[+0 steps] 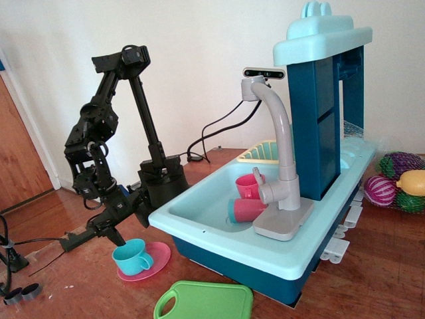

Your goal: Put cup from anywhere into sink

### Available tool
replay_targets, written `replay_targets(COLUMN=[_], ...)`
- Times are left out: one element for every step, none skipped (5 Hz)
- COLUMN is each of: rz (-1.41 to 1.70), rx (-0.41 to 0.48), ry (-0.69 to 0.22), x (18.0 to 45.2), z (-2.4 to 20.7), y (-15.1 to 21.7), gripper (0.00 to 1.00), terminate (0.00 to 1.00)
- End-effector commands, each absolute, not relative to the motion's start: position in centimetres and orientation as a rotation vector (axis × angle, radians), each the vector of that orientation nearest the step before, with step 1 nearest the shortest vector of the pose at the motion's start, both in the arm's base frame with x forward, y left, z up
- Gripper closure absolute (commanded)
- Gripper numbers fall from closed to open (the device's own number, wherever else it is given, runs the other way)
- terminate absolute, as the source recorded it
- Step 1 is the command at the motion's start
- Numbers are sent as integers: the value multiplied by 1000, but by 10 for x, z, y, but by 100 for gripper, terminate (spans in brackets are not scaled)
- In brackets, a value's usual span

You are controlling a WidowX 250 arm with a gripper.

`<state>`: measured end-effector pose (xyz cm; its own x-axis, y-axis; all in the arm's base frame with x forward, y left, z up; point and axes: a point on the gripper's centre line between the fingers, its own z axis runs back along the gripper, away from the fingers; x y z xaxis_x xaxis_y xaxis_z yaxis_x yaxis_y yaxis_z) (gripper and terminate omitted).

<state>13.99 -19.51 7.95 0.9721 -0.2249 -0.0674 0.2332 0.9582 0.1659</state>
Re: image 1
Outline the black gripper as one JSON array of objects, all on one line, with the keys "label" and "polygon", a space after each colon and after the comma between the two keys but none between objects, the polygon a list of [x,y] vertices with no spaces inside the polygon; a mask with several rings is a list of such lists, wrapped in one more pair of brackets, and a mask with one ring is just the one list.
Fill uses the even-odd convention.
[{"label": "black gripper", "polygon": [[151,204],[143,202],[143,195],[134,191],[128,193],[126,190],[116,189],[102,198],[104,210],[97,216],[91,218],[86,226],[93,229],[95,233],[106,231],[106,236],[117,247],[126,244],[116,225],[135,214],[142,226],[148,228],[149,216],[153,212]]}]

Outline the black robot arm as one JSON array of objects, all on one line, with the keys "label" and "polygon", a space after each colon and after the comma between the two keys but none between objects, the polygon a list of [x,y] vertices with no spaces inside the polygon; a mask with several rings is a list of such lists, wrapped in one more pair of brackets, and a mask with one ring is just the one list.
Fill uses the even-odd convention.
[{"label": "black robot arm", "polygon": [[[92,62],[103,78],[91,101],[81,108],[80,119],[65,143],[64,154],[72,170],[73,189],[85,201],[99,199],[105,209],[87,221],[84,232],[69,233],[60,240],[66,252],[94,237],[107,237],[118,247],[124,245],[116,225],[135,215],[148,227],[152,212],[189,188],[181,158],[165,155],[139,79],[151,62],[147,47],[128,45],[118,53],[94,57]],[[120,187],[106,160],[106,142],[118,126],[112,98],[120,80],[129,81],[151,155],[150,160],[140,165],[141,184],[135,189]]]}]

